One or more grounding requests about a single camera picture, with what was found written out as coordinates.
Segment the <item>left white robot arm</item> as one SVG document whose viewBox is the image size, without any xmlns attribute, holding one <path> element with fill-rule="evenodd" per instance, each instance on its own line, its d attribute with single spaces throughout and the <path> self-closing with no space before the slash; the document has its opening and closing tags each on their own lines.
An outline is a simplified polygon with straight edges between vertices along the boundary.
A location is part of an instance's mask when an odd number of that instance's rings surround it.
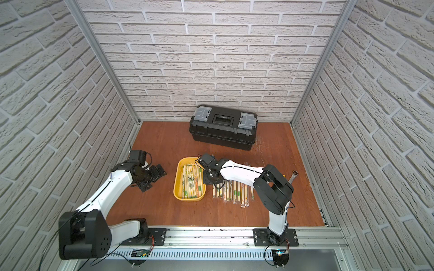
<svg viewBox="0 0 434 271">
<path fill-rule="evenodd" d="M 59 257 L 62 260 L 98 259 L 113 246 L 154 243 L 145 219 L 127 220 L 114 226 L 106 218 L 124 190 L 130 186 L 142 192 L 166 175 L 161 165 L 117 164 L 102 186 L 77 210 L 59 218 Z"/>
</svg>

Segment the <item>green panda chopsticks pair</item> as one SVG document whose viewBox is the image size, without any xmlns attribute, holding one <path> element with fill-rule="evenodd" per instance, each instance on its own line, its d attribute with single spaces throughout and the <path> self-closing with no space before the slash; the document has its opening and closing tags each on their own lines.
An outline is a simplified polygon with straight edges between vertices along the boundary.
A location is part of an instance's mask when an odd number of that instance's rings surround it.
<svg viewBox="0 0 434 271">
<path fill-rule="evenodd" d="M 255 200 L 255 196 L 254 196 L 254 187 L 250 186 L 250 197 L 251 197 L 251 201 Z"/>
</svg>

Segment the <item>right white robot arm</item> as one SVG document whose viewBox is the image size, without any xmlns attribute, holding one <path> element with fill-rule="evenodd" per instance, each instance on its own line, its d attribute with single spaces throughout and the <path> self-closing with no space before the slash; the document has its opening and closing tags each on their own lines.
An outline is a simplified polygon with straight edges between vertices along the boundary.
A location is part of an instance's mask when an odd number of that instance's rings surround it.
<svg viewBox="0 0 434 271">
<path fill-rule="evenodd" d="M 203 182 L 206 185 L 221 189 L 225 181 L 232 180 L 256 190 L 261 202 L 269 210 L 269 236 L 275 243 L 283 241 L 294 187 L 275 166 L 250 167 L 229 159 L 216 160 L 208 154 L 197 161 L 203 169 Z"/>
</svg>

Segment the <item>yellow plastic storage box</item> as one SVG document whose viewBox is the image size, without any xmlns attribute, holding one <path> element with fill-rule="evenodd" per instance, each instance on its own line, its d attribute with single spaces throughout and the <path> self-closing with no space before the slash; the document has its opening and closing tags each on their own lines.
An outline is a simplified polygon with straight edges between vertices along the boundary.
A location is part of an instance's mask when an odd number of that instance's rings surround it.
<svg viewBox="0 0 434 271">
<path fill-rule="evenodd" d="M 204 198 L 206 185 L 198 157 L 183 158 L 177 165 L 174 196 L 182 202 L 197 202 Z"/>
</svg>

